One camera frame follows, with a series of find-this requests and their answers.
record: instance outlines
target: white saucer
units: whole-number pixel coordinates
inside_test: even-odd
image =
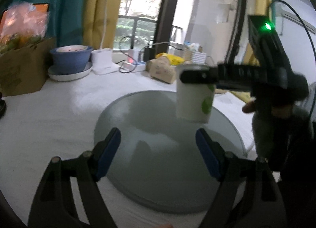
[[[86,64],[86,67],[84,68],[83,72],[79,72],[76,74],[70,74],[70,75],[58,75],[58,73],[54,70],[54,66],[49,67],[47,70],[48,75],[51,79],[58,81],[58,82],[65,82],[65,81],[72,81],[77,80],[80,78],[83,78],[87,76],[92,70],[92,63],[88,62]]]

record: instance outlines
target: white cup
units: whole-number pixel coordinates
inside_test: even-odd
[[[91,52],[92,69],[96,74],[102,74],[105,69],[112,67],[112,52],[110,48]]]
[[[208,123],[214,99],[212,84],[184,84],[180,75],[184,70],[209,70],[207,65],[181,64],[177,71],[176,116],[194,123]]]

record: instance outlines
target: green led indicator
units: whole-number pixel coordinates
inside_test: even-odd
[[[266,27],[268,30],[271,30],[271,25],[270,25],[270,24],[265,23],[265,27]]]

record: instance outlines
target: orange object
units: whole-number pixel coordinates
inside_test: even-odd
[[[43,13],[46,13],[48,12],[48,8],[49,8],[49,4],[48,3],[42,3],[42,4],[33,4],[36,8],[36,10],[40,11],[40,12],[43,12]],[[5,21],[5,18],[7,17],[7,10],[3,12],[2,14],[2,18],[1,18],[1,22],[0,22],[0,34],[2,33],[2,29],[3,29],[3,26],[4,26],[4,21]]]

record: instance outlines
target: white tablecloth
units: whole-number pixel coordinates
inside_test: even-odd
[[[105,107],[121,96],[146,90],[175,91],[176,85],[153,80],[145,72],[104,76],[91,73],[72,82],[48,80],[39,92],[5,98],[7,113],[0,120],[0,188],[24,223],[50,159],[75,158],[91,150],[94,126]],[[243,104],[230,93],[217,95],[214,100],[214,106],[236,126],[249,150],[253,146],[252,115],[241,112]],[[106,182],[99,189],[119,228],[149,228],[165,223],[175,228],[194,228],[205,215],[149,210],[126,198],[106,177],[103,179]],[[78,187],[72,184],[78,214],[86,221]]]

